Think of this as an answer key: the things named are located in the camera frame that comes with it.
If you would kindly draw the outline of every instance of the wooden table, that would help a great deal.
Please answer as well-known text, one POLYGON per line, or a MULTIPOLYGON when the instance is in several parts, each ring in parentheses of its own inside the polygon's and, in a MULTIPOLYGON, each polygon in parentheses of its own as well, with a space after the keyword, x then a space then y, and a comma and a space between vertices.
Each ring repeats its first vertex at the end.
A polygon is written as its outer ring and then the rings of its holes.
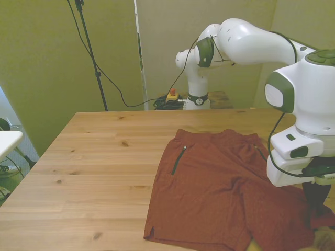
MULTIPOLYGON (((176 130, 230 128, 266 143, 279 116, 274 109, 77 113, 0 208, 0 250, 181 250, 143 240, 155 172, 176 130)), ((294 121, 286 115, 278 131, 294 121)), ((333 210, 334 199, 333 190, 326 202, 333 210)))

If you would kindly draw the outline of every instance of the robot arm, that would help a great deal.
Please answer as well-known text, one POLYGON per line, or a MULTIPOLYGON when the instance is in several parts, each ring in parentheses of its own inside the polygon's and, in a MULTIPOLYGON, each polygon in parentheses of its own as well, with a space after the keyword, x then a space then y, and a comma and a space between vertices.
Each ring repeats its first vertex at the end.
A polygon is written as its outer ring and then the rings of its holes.
POLYGON ((186 109, 209 109, 208 83, 201 69, 233 62, 289 65, 273 72, 265 85, 267 102, 297 118, 294 126, 271 137, 274 161, 268 159, 267 175, 278 187, 309 181, 335 183, 335 165, 330 165, 335 163, 335 51, 315 51, 231 18, 208 26, 194 49, 178 53, 177 66, 182 69, 185 62, 189 83, 186 109))
MULTIPOLYGON (((292 41, 301 60, 314 51, 292 41)), ((237 18, 230 18, 221 25, 208 26, 199 36, 196 47, 177 54, 176 65, 188 78, 189 96, 186 109, 209 109, 208 81, 201 75, 205 68, 222 65, 295 62, 292 45, 282 36, 271 33, 237 18)))

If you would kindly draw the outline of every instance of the wood knot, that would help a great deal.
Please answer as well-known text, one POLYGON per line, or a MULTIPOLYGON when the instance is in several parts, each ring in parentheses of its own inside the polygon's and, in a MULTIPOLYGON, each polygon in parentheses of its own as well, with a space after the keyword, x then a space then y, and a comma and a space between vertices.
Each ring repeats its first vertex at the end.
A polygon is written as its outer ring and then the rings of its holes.
POLYGON ((97 240, 97 239, 100 239, 100 237, 103 235, 103 233, 102 232, 96 232, 95 234, 94 234, 94 236, 93 236, 93 240, 97 240))
POLYGON ((124 146, 124 147, 128 147, 129 144, 126 142, 126 141, 122 141, 121 144, 124 146))
POLYGON ((70 175, 78 175, 80 172, 79 171, 74 171, 74 172, 71 172, 70 175))

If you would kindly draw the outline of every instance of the black cable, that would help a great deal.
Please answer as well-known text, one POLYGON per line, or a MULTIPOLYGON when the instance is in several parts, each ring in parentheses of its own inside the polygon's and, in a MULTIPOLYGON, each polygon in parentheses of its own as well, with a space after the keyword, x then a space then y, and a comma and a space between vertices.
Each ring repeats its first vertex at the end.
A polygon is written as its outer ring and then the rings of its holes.
POLYGON ((183 99, 181 95, 178 96, 177 100, 169 100, 166 102, 167 94, 157 99, 153 106, 155 110, 178 110, 184 107, 183 102, 178 102, 178 99, 183 99))
POLYGON ((273 164, 273 166, 274 166, 275 168, 277 168, 279 171, 281 171, 282 173, 285 173, 285 174, 287 174, 287 175, 294 176, 294 177, 300 177, 300 178, 301 178, 301 177, 303 177, 302 174, 292 174, 292 173, 289 173, 289 172, 287 172, 287 171, 285 171, 285 170, 282 170, 280 167, 278 167, 278 166, 276 165, 274 159, 273 159, 272 154, 271 154, 271 148, 270 148, 270 144, 271 144, 271 143, 270 143, 270 139, 271 139, 271 137, 272 137, 274 131, 276 130, 278 124, 280 123, 280 121, 282 120, 282 118, 283 118, 284 115, 285 115, 285 113, 283 112, 282 115, 281 115, 281 117, 278 119, 276 125, 274 126, 274 128, 272 129, 272 131, 271 131, 270 134, 269 134, 269 138, 267 139, 267 150, 269 151, 269 157, 270 157, 270 159, 271 159, 271 161, 272 161, 272 164, 273 164))
MULTIPOLYGON (((90 49, 90 56, 91 56, 91 59, 92 59, 92 62, 93 62, 93 66, 94 66, 95 77, 96 77, 96 80, 98 81, 98 86, 99 86, 99 90, 100 90, 101 99, 103 101, 103 105, 104 105, 105 111, 108 111, 108 107, 107 107, 107 102, 106 102, 106 98, 105 98, 103 86, 102 86, 102 83, 101 83, 101 80, 100 80, 101 73, 98 72, 98 70, 97 70, 97 64, 96 64, 95 59, 94 59, 93 49, 91 47, 90 38, 88 36, 88 32, 87 32, 87 29, 86 29, 86 24, 85 24, 83 12, 82 12, 83 9, 82 9, 82 6, 81 6, 81 2, 80 2, 80 0, 75 0, 75 3, 76 3, 76 6, 77 6, 77 10, 79 12, 79 15, 80 15, 82 24, 83 24, 83 28, 84 28, 84 32, 85 32, 85 36, 86 36, 86 40, 87 40, 87 44, 88 44, 88 48, 90 49)), ((68 4, 70 6, 70 9, 71 9, 73 17, 75 18, 72 6, 70 4, 70 0, 68 0, 68 4)))
MULTIPOLYGON (((288 37, 286 37, 285 35, 283 35, 283 34, 281 34, 281 33, 279 33, 279 32, 272 31, 272 33, 277 34, 277 35, 283 37, 287 42, 290 43, 290 45, 291 45, 292 48, 293 48, 293 52, 294 52, 294 63, 296 63, 296 62, 298 61, 297 50, 295 49, 295 46, 294 46, 294 44, 292 43, 292 41, 289 40, 288 37)), ((287 172, 287 171, 281 169, 280 167, 278 167, 277 164, 275 163, 275 161, 274 161, 274 159, 273 159, 273 156, 272 156, 272 153, 271 153, 271 147, 270 147, 271 143, 270 143, 270 139, 271 139, 271 137, 272 137, 274 131, 276 130, 278 124, 280 123, 280 121, 282 120, 282 118, 283 118, 284 115, 285 115, 285 112, 282 113, 281 117, 278 119, 276 125, 275 125, 274 128, 272 129, 272 131, 271 131, 271 133, 270 133, 270 135, 269 135, 269 138, 267 139, 267 150, 268 150, 268 152, 269 152, 269 157, 270 157, 270 159, 271 159, 271 162, 272 162, 272 164, 273 164, 273 166, 274 166, 275 168, 277 168, 279 171, 281 171, 282 173, 285 173, 285 174, 287 174, 287 175, 290 175, 290 176, 293 176, 293 177, 300 177, 300 178, 302 178, 302 177, 304 177, 303 174, 292 174, 292 173, 287 172)))
POLYGON ((276 32, 276 31, 271 31, 272 33, 274 34, 277 34, 281 37, 283 37, 287 42, 290 43, 290 45, 292 46, 293 48, 293 52, 294 52, 294 63, 298 62, 298 54, 297 54, 297 49, 295 48, 294 44, 292 43, 292 41, 287 37, 285 36, 284 34, 281 34, 279 32, 276 32))
POLYGON ((191 49, 193 47, 193 45, 198 41, 198 39, 194 40, 194 42, 192 43, 191 47, 188 50, 188 54, 186 56, 186 60, 185 60, 185 64, 184 64, 184 68, 182 69, 182 71, 180 72, 179 76, 176 78, 176 80, 173 82, 173 84, 171 85, 169 91, 167 93, 169 93, 172 89, 172 87, 174 86, 174 84, 178 81, 178 79, 180 78, 180 76, 184 73, 185 68, 186 68, 186 63, 187 63, 187 59, 188 59, 188 55, 191 53, 191 49))
POLYGON ((14 164, 14 166, 16 167, 16 169, 17 169, 17 170, 20 172, 20 174, 22 175, 22 178, 24 178, 25 176, 24 176, 23 173, 21 172, 20 168, 15 164, 15 162, 14 162, 11 158, 9 158, 8 156, 6 156, 6 158, 9 159, 9 161, 11 161, 11 162, 14 164))
POLYGON ((220 55, 220 57, 221 57, 221 61, 214 61, 214 62, 224 62, 224 61, 231 61, 230 59, 224 59, 223 57, 222 57, 222 55, 221 55, 221 53, 220 53, 220 51, 219 51, 219 48, 216 46, 216 42, 215 42, 215 40, 214 40, 214 37, 213 36, 210 36, 210 38, 213 40, 213 43, 214 43, 214 45, 215 45, 215 48, 216 48, 216 50, 219 52, 219 55, 220 55))
MULTIPOLYGON (((68 2, 68 4, 69 4, 69 7, 70 7, 70 10, 71 10, 71 13, 72 13, 72 16, 73 16, 73 19, 74 19, 74 22, 75 22, 75 26, 76 26, 76 28, 77 28, 77 32, 78 32, 78 35, 79 35, 79 38, 80 38, 80 40, 81 40, 81 42, 82 42, 82 44, 83 44, 83 46, 85 47, 85 49, 86 49, 86 51, 88 52, 88 54, 90 55, 90 57, 92 57, 91 56, 91 54, 90 54, 90 51, 88 50, 88 48, 87 48, 87 46, 86 46, 86 44, 85 44, 85 42, 84 42, 84 40, 83 40, 83 38, 82 38, 82 36, 81 36, 81 34, 80 34, 80 30, 79 30, 79 26, 78 26, 78 23, 77 23, 77 20, 76 20, 76 18, 75 18, 75 15, 74 15, 74 12, 73 12, 73 9, 72 9, 72 6, 71 6, 71 4, 70 4, 70 0, 67 0, 67 2, 68 2)), ((193 47, 193 45, 194 45, 194 43, 197 41, 197 39, 193 42, 193 44, 191 45, 191 48, 190 48, 190 50, 192 49, 192 47, 193 47)), ((184 68, 183 68, 183 70, 181 71, 181 73, 179 74, 179 76, 176 78, 176 80, 173 82, 173 84, 172 84, 172 86, 170 87, 170 89, 169 89, 169 91, 168 91, 168 93, 170 92, 170 90, 171 90, 171 88, 174 86, 174 84, 178 81, 178 79, 180 78, 180 76, 183 74, 183 72, 184 72, 184 70, 185 70, 185 68, 186 68, 186 63, 187 63, 187 58, 188 58, 188 55, 187 55, 187 57, 186 57, 186 60, 185 60, 185 65, 184 65, 184 68)), ((129 108, 131 108, 131 107, 136 107, 136 106, 140 106, 140 105, 143 105, 143 104, 145 104, 145 103, 147 103, 147 102, 150 102, 150 101, 153 101, 153 100, 158 100, 158 99, 160 99, 160 98, 152 98, 152 99, 149 99, 149 100, 147 100, 147 101, 144 101, 144 102, 142 102, 142 103, 140 103, 140 104, 137 104, 137 105, 133 105, 133 106, 130 106, 130 105, 128 105, 126 102, 125 102, 125 99, 124 99, 124 97, 123 97, 123 93, 122 93, 122 91, 120 90, 120 88, 104 73, 104 71, 99 67, 99 65, 95 62, 95 64, 96 64, 96 67, 101 71, 101 73, 115 86, 115 88, 120 92, 120 96, 121 96, 121 99, 122 99, 122 102, 124 103, 124 105, 125 106, 127 106, 127 107, 129 107, 129 108)))

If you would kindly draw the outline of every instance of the rust-colored shirt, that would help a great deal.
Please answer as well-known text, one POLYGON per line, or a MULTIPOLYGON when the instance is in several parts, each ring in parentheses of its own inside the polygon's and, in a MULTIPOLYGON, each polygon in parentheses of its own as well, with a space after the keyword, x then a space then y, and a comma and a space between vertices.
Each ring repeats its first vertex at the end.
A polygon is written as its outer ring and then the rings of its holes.
POLYGON ((295 187, 266 175, 267 150, 256 134, 178 130, 153 185, 144 238, 199 251, 264 251, 310 246, 308 204, 295 187))

